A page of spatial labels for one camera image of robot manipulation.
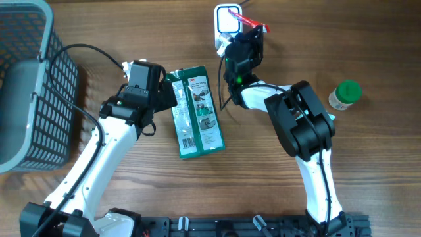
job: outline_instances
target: green package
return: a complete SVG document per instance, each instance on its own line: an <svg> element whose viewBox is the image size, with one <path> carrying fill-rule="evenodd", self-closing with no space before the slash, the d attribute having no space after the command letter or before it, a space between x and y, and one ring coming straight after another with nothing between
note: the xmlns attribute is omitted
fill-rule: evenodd
<svg viewBox="0 0 421 237"><path fill-rule="evenodd" d="M204 66L166 74L176 94L172 118L180 145L180 158L188 159L225 149L212 92Z"/></svg>

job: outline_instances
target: wooden table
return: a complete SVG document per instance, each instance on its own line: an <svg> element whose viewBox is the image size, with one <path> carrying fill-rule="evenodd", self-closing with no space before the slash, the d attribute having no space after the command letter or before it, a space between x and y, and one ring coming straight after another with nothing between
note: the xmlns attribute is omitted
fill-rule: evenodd
<svg viewBox="0 0 421 237"><path fill-rule="evenodd" d="M222 1L50 2L65 44L92 44L119 62L146 58L167 72L205 65L217 100L213 10ZM309 81L337 116L332 171L343 209L370 215L374 236L420 236L421 4L251 0L243 12L272 30L256 75L271 84ZM79 103L96 115L124 82L122 73L89 49L70 54L83 79ZM361 84L363 97L336 111L328 96L346 79ZM226 99L226 86L222 90ZM97 216L113 207L170 217L303 214L299 169L268 115L230 103L218 116L226 151L181 161L171 112L156 114L156 135L141 137L126 155ZM22 208L29 201L42 203L57 187L92 127L79 117L65 169L0 176L0 236L19 235Z"/></svg>

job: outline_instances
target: gray wire basket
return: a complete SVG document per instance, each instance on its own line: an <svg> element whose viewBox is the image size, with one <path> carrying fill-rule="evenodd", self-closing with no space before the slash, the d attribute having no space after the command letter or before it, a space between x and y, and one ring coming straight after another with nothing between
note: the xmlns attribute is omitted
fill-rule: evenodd
<svg viewBox="0 0 421 237"><path fill-rule="evenodd" d="M0 2L0 173L48 171L68 161L74 111L47 81L49 61L63 47L53 21L42 0ZM53 77L74 103L78 70L67 52Z"/></svg>

